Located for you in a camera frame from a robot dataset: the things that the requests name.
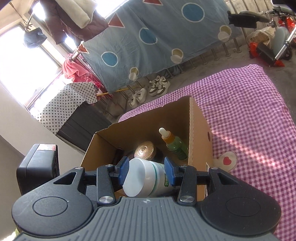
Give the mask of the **dark cabinet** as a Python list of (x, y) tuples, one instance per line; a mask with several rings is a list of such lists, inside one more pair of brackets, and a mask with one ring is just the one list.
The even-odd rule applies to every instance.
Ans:
[(83, 102), (60, 128), (57, 135), (86, 151), (93, 135), (110, 125), (111, 122), (103, 115), (98, 104)]

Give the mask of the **blue patterned hanging sheet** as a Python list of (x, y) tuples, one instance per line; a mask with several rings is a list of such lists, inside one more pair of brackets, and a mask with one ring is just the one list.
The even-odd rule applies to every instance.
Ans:
[(239, 37), (228, 10), (224, 1), (127, 1), (83, 44), (83, 57), (114, 92)]

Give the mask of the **black bicycle seat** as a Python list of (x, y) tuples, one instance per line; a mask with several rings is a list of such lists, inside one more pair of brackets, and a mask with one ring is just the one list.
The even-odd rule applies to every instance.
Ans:
[(229, 25), (234, 25), (240, 28), (257, 28), (257, 22), (269, 23), (269, 19), (261, 14), (252, 11), (241, 11), (238, 14), (232, 14), (227, 11)]

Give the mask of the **polka dot cloth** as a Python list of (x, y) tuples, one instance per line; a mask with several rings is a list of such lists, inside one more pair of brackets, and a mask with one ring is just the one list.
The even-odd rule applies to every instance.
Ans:
[(35, 116), (35, 119), (54, 135), (59, 132), (74, 111), (84, 102), (98, 102), (92, 82), (77, 82), (65, 87)]

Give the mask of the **brown cardboard box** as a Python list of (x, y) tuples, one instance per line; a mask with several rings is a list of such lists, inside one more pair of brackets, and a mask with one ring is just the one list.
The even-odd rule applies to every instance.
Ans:
[[(187, 161), (180, 161), (168, 150), (161, 138), (159, 128), (165, 128), (173, 135), (180, 137), (188, 146)], [(111, 125), (105, 130), (96, 132), (90, 142), (81, 166), (85, 171), (96, 171), (102, 167), (103, 172), (97, 174), (97, 198), (103, 198), (103, 205), (116, 202), (120, 196), (117, 188), (111, 183), (108, 175), (116, 150), (134, 150), (144, 141), (151, 141), (164, 156), (178, 165), (189, 165), (198, 171), (206, 171), (212, 166), (212, 133), (196, 101), (189, 96), (137, 114), (132, 118)]]

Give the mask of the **white supplement bottle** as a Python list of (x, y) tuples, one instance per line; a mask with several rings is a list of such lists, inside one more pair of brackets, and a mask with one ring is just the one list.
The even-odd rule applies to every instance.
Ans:
[(128, 197), (166, 196), (177, 188), (170, 185), (164, 165), (140, 158), (129, 162), (129, 170), (123, 184), (123, 191)]

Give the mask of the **gold lid black jar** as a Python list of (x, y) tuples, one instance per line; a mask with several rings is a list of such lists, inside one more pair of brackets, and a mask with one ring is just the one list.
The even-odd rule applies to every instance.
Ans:
[(136, 148), (135, 158), (152, 161), (157, 153), (157, 148), (151, 141), (145, 141)]

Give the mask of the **brown white sneakers pair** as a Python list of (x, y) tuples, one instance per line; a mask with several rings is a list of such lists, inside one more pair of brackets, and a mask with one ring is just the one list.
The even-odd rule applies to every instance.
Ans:
[(157, 76), (150, 82), (149, 95), (150, 96), (163, 96), (166, 95), (171, 85), (170, 81), (166, 80), (164, 76)]

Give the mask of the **green dropper bottle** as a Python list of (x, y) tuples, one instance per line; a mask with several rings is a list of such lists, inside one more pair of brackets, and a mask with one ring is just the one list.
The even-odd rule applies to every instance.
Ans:
[(174, 153), (179, 160), (184, 161), (188, 158), (188, 146), (178, 136), (165, 128), (159, 128), (159, 133), (168, 150)]

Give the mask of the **purple checkered tablecloth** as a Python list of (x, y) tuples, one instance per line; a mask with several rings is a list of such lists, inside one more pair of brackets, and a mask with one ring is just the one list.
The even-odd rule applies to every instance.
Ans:
[(213, 135), (213, 154), (233, 152), (232, 174), (281, 206), (280, 240), (295, 240), (295, 124), (262, 67), (250, 64), (210, 75), (125, 113), (121, 120), (184, 96), (195, 99)]

